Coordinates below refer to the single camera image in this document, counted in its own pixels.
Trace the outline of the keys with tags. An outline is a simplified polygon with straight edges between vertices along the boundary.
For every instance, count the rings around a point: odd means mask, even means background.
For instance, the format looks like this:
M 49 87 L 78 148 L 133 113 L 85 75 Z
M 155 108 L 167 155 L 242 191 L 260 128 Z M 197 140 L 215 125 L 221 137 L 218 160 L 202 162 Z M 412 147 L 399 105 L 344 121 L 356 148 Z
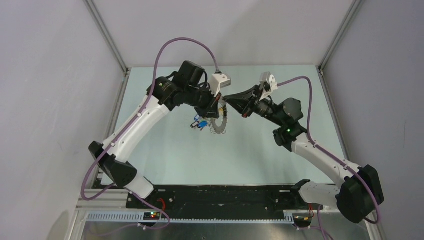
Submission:
M 209 125 L 209 123 L 207 121 L 199 121 L 198 124 L 196 125 L 196 127 L 198 129 L 203 130 L 205 127 L 207 127 Z

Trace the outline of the large metal keyring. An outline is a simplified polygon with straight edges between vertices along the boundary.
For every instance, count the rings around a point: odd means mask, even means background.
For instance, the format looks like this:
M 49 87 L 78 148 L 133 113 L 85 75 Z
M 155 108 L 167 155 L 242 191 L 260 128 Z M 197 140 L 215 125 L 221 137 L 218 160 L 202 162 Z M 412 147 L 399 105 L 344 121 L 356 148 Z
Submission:
M 223 135 L 226 133 L 226 127 L 228 124 L 228 107 L 225 102 L 220 102 L 218 107 L 224 106 L 226 111 L 224 115 L 219 115 L 218 119 L 211 118 L 209 121 L 209 130 L 211 134 L 215 135 Z

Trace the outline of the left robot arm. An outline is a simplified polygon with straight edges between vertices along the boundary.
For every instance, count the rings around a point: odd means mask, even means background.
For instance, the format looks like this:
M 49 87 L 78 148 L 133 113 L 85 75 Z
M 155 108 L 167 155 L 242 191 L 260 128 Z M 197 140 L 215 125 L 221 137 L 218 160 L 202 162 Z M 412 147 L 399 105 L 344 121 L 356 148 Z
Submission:
M 152 127 L 176 107 L 189 105 L 200 117 L 217 119 L 220 91 L 229 79 L 220 71 L 208 76 L 203 67 L 188 60 L 169 76 L 155 77 L 124 124 L 103 142 L 89 145 L 95 163 L 119 188 L 137 195 L 145 208 L 153 208 L 158 202 L 154 185 L 129 163 L 129 157 Z

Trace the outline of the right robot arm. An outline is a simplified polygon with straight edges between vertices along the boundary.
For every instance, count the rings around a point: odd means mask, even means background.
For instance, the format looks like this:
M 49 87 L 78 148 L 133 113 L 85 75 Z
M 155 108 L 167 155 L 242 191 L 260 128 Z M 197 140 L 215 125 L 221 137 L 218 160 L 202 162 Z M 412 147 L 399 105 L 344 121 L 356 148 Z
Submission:
M 377 170 L 371 165 L 359 166 L 347 159 L 340 159 L 314 140 L 299 120 L 303 118 L 301 101 L 287 98 L 280 104 L 262 97 L 262 90 L 255 85 L 241 93 L 223 97 L 243 118 L 252 114 L 278 125 L 272 134 L 276 144 L 286 148 L 318 168 L 334 186 L 305 180 L 297 183 L 290 195 L 291 204 L 297 209 L 309 203 L 337 208 L 350 222 L 367 221 L 376 224 L 368 215 L 384 202 L 384 194 Z

